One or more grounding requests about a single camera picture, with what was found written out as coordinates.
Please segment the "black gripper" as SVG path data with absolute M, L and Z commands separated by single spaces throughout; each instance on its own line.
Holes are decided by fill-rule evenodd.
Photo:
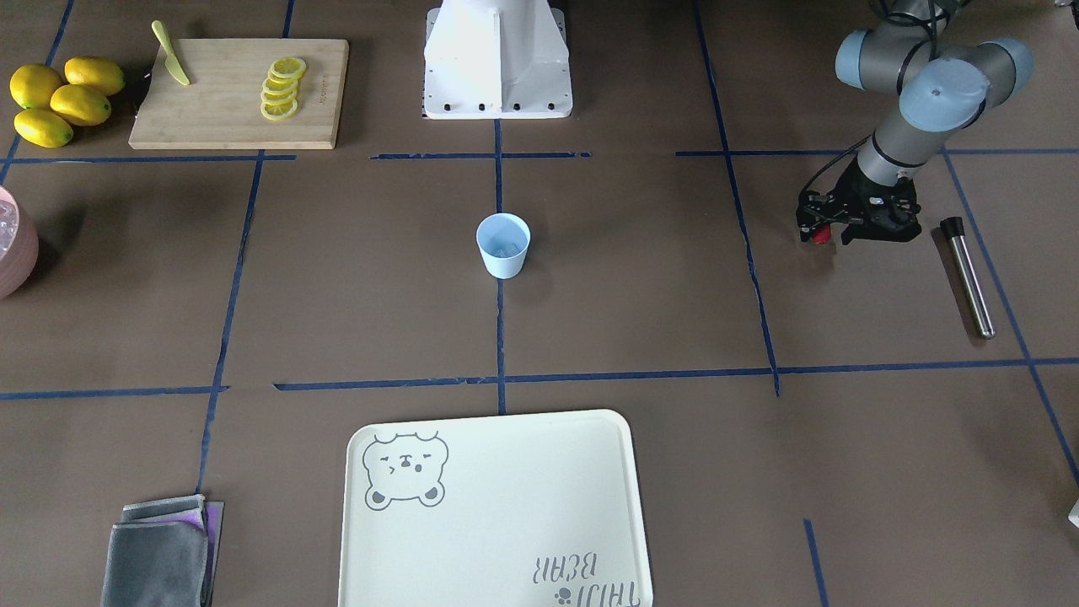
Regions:
M 894 220 L 893 199 L 900 192 L 898 181 L 882 185 L 863 173 L 858 160 L 848 163 L 839 174 L 831 195 L 821 195 L 814 190 L 800 192 L 797 204 L 797 226 L 800 239 L 809 242 L 814 230 L 833 223 L 847 222 L 841 231 L 841 245 L 847 246 L 856 239 L 875 239 L 875 226 L 871 222 Z

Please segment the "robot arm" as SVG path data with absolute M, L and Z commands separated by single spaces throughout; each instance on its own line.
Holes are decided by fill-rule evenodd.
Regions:
M 795 220 L 800 239 L 912 242 L 921 233 L 915 176 L 955 133 L 1025 88 L 1035 58 L 1025 43 L 998 38 L 975 46 L 944 45 L 964 1 L 894 1 L 878 10 L 875 30 L 841 42 L 834 72 L 861 91 L 894 93 L 897 104 L 862 142 L 825 193 L 802 188 Z

